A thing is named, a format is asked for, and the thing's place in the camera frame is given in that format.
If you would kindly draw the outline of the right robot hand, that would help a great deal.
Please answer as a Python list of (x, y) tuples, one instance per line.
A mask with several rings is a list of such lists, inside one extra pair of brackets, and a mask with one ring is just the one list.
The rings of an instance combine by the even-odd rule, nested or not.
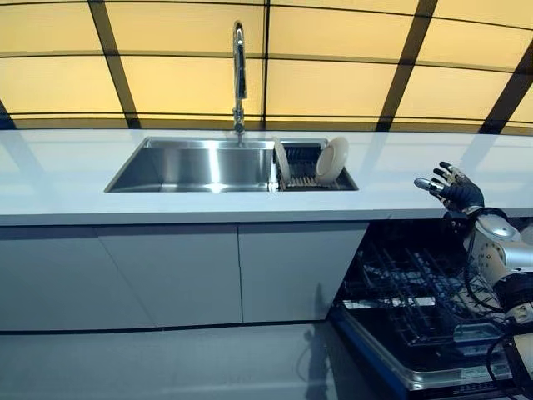
[(419, 177), (414, 184), (437, 198), (447, 210), (469, 215), (485, 206), (481, 189), (455, 165), (439, 162), (433, 173), (436, 177)]

